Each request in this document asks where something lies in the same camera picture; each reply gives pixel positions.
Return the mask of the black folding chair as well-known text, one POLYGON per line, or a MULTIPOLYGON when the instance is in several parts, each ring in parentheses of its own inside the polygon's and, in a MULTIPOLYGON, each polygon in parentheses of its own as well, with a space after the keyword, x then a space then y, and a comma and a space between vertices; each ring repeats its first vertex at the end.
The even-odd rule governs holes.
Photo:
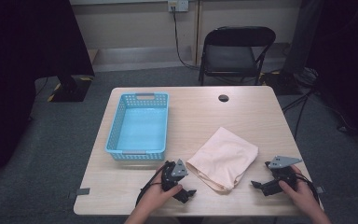
POLYGON ((258 84, 267 54, 276 39, 264 26, 224 26, 212 30, 204 39, 199 82, 205 77, 254 77, 258 84))

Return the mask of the white wall socket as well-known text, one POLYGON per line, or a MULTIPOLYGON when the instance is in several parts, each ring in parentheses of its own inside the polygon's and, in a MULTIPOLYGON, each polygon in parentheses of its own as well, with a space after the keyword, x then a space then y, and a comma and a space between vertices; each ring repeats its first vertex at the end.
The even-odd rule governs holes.
POLYGON ((189 10, 188 0, 168 0, 167 3, 170 12, 188 12, 189 10))

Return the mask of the black stand base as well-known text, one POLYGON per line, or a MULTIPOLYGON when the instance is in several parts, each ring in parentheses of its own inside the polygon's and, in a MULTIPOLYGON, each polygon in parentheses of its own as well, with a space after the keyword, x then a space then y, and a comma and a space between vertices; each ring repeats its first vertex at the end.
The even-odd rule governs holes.
POLYGON ((59 83, 48 98, 49 102, 83 102, 92 83, 92 77, 71 77, 68 84, 59 83))

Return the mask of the person's right hand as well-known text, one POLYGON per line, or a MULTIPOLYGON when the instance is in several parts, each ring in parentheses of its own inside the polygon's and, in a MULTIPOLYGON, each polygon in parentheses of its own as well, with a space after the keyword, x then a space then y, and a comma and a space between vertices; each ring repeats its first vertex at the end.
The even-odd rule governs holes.
POLYGON ((282 188, 283 192, 290 197, 295 206, 307 216, 310 217, 321 209, 320 205, 315 200, 310 187, 303 180, 296 181, 296 189, 292 189, 282 180, 279 182, 279 186, 282 188))

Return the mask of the light blue plastic basket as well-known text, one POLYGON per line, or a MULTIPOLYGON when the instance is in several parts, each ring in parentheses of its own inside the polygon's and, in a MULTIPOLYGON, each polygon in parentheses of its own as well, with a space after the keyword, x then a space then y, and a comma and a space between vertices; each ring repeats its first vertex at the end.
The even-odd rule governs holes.
POLYGON ((122 93, 105 151, 116 161, 164 160, 169 103, 167 92, 122 93))

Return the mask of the person's left hand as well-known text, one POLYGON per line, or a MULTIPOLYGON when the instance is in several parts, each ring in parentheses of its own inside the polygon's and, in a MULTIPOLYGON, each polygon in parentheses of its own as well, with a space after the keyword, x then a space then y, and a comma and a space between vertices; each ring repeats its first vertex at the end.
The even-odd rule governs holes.
POLYGON ((181 184, 178 184, 168 191, 164 191, 160 184, 160 180, 161 171, 157 169, 150 187, 146 190, 145 194, 134 208, 135 214, 138 216, 150 216, 183 188, 181 184))

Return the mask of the black tripod legs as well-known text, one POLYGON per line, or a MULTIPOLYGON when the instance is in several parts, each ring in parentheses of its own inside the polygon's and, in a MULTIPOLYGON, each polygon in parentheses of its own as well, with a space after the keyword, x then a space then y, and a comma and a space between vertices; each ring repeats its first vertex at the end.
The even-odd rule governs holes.
POLYGON ((294 139, 297 138, 297 133, 298 133, 298 127, 302 118, 302 114, 303 111, 305 109, 305 106, 309 100, 309 98, 312 96, 312 94, 315 93, 315 89, 310 89, 307 93, 303 94, 301 97, 297 98, 296 100, 294 100, 292 103, 290 103, 289 105, 286 105, 282 108, 282 112, 283 114, 285 114, 286 112, 288 112, 290 109, 295 108, 296 106, 300 106, 299 112, 298 112, 298 116, 296 119, 296 125, 294 130, 292 131, 292 135, 294 137, 294 139))

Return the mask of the black curtain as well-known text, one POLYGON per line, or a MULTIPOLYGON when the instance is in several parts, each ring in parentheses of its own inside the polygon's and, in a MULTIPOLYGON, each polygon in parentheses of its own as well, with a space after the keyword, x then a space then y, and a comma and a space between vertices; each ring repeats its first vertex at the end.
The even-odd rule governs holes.
POLYGON ((324 0, 308 65, 358 131, 358 0, 324 0))
POLYGON ((0 168, 25 131, 35 82, 93 74, 69 0, 0 0, 0 168))

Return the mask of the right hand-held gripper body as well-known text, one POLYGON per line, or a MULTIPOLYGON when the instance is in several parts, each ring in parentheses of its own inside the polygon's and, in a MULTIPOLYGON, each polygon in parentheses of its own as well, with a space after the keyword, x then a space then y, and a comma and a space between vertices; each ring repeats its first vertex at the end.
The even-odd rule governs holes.
POLYGON ((267 183, 267 190, 281 190, 279 181, 282 180, 292 189, 296 187, 296 172, 292 165, 302 162, 301 159, 275 156, 272 161, 267 161, 266 165, 272 172, 273 180, 267 183))

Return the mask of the pale pink cloth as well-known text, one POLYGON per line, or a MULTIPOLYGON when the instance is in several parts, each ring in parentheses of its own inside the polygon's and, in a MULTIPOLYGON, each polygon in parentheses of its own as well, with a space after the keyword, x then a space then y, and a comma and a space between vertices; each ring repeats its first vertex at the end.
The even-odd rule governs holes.
POLYGON ((257 146, 220 127, 186 166, 211 189, 227 193, 239 184, 257 155, 257 146))

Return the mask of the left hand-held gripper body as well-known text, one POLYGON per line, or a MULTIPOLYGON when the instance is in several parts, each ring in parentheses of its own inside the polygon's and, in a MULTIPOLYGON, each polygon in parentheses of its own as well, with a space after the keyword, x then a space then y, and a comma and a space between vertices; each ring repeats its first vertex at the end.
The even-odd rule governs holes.
POLYGON ((186 175, 188 175, 188 170, 181 160, 167 161, 161 175, 162 189, 168 191, 176 186, 186 175))

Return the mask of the black floor plate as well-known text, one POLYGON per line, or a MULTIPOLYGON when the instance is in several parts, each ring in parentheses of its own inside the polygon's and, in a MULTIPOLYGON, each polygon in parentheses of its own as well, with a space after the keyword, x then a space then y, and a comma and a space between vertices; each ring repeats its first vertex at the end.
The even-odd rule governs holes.
POLYGON ((301 93, 293 74, 270 72, 263 74, 260 79, 262 85, 271 87, 276 95, 299 95, 301 93))

